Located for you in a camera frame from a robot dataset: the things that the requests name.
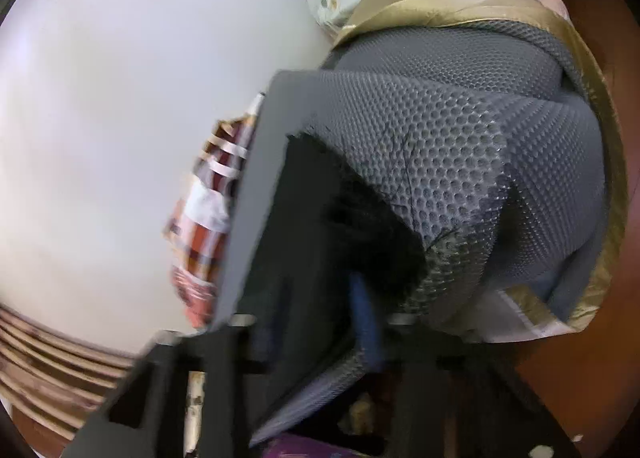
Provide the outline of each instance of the gray fabric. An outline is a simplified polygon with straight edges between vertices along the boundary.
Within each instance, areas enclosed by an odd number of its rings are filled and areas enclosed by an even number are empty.
[[[325,70],[273,79],[241,181],[217,323],[242,292],[286,136],[301,129],[339,151],[422,236],[428,271],[405,311],[437,325],[482,287],[530,282],[566,319],[606,227],[600,130],[559,41],[510,22],[471,27],[367,34],[334,52]],[[346,356],[275,413],[253,443],[363,374],[357,354]]]
[[[594,231],[604,171],[586,106],[373,73],[279,76],[316,110],[308,130],[422,236],[429,270],[409,313],[439,324],[483,274],[492,287],[535,279]]]
[[[348,45],[334,68],[425,78],[480,91],[551,100],[562,69],[544,50],[501,33],[470,28],[392,28]]]

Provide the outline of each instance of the white wall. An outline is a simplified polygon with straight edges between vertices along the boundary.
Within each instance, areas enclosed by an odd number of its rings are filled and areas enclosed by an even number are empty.
[[[17,0],[0,28],[0,301],[135,352],[188,330],[161,237],[214,120],[328,51],[305,0]]]

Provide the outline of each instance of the wood panel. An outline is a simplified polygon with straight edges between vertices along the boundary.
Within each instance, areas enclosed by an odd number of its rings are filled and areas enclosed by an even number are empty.
[[[612,286],[590,326],[522,346],[520,374],[564,430],[599,456],[640,398],[640,28],[624,0],[564,0],[612,92],[632,197]]]
[[[60,454],[132,363],[0,307],[0,395],[18,413],[27,442],[45,456]]]

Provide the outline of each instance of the striped fabric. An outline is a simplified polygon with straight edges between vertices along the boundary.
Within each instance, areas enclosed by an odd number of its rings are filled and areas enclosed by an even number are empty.
[[[238,177],[263,97],[259,94],[243,117],[218,122],[195,163],[185,197],[178,201],[165,229],[174,249],[171,281],[195,328],[212,318]]]

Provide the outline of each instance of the black fuzzy fabric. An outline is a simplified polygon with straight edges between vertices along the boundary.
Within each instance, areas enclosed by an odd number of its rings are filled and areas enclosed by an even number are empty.
[[[308,134],[289,138],[238,305],[256,316],[254,358],[270,366],[252,425],[354,348],[352,272],[364,276],[382,316],[423,262],[416,234],[334,151]]]

